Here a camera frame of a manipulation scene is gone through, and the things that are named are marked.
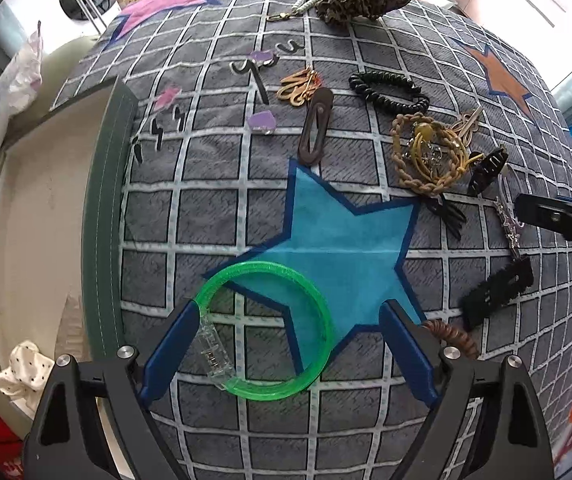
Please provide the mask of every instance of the green glowing ring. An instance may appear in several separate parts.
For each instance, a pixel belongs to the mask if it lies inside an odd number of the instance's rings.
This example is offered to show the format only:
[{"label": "green glowing ring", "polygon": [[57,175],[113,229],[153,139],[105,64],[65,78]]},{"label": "green glowing ring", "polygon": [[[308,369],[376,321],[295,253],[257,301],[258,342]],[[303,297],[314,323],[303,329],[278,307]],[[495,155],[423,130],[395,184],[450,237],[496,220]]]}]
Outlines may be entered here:
[{"label": "green glowing ring", "polygon": [[238,278],[239,276],[260,272],[264,274],[272,274],[273,276],[279,276],[292,281],[299,285],[313,300],[322,325],[320,331],[322,348],[316,359],[311,362],[311,364],[309,364],[300,375],[288,381],[264,385],[252,384],[243,379],[232,378],[224,384],[224,387],[227,391],[237,397],[249,400],[285,399],[286,397],[290,397],[291,395],[306,389],[310,383],[312,383],[319,374],[322,373],[335,343],[335,331],[330,311],[326,305],[326,300],[317,290],[317,287],[296,270],[290,269],[281,264],[262,261],[241,262],[220,270],[220,272],[208,280],[202,287],[202,290],[200,290],[195,297],[195,303],[197,303],[200,308],[200,315],[208,316],[208,306],[210,305],[210,301],[224,283],[229,282],[234,278]]}]

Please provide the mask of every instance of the brown spiral hair tie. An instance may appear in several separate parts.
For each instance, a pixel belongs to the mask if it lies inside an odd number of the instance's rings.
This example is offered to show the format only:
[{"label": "brown spiral hair tie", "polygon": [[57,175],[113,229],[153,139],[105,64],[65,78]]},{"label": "brown spiral hair tie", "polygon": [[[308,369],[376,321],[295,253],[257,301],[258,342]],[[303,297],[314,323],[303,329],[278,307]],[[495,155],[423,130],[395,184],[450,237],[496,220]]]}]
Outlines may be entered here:
[{"label": "brown spiral hair tie", "polygon": [[458,348],[466,357],[477,359],[479,350],[471,336],[459,328],[444,323],[441,319],[427,319],[422,323],[437,339],[445,341],[448,346]]}]

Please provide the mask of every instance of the metal screw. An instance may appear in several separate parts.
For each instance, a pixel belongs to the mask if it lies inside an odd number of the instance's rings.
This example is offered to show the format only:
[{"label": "metal screw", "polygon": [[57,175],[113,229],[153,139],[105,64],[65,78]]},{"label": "metal screw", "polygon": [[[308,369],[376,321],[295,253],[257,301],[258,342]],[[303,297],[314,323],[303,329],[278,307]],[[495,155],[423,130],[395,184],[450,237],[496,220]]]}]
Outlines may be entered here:
[{"label": "metal screw", "polygon": [[120,359],[128,359],[135,353],[135,349],[130,345],[124,345],[117,351],[117,357]]},{"label": "metal screw", "polygon": [[511,365],[513,368],[519,368],[520,366],[522,366],[522,360],[517,355],[509,355],[508,364]]},{"label": "metal screw", "polygon": [[459,348],[455,348],[454,346],[447,346],[444,349],[444,356],[447,359],[459,359],[461,357],[461,352]]},{"label": "metal screw", "polygon": [[70,355],[62,354],[55,361],[57,366],[66,366],[70,362]]}]

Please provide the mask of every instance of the orange star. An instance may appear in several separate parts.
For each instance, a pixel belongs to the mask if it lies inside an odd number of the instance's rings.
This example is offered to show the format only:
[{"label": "orange star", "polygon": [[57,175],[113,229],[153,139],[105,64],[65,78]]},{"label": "orange star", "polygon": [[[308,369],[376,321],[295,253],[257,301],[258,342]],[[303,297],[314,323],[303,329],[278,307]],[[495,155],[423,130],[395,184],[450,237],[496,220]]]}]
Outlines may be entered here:
[{"label": "orange star", "polygon": [[476,48],[458,43],[483,67],[486,73],[486,82],[488,83],[488,93],[491,95],[504,95],[515,101],[515,104],[528,117],[532,118],[530,108],[526,99],[532,97],[528,89],[512,75],[502,61],[490,49],[490,45],[486,44],[484,52],[480,52]]}]

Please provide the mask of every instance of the white plastic bag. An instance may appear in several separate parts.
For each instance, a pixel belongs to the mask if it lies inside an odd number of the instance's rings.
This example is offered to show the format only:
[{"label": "white plastic bag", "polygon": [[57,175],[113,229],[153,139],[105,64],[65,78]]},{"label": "white plastic bag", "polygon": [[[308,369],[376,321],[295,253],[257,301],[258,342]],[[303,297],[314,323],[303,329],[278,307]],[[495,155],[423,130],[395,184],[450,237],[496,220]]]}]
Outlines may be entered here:
[{"label": "white plastic bag", "polygon": [[28,108],[42,85],[42,51],[40,31],[31,34],[0,76],[0,147],[6,136],[10,117]]}]

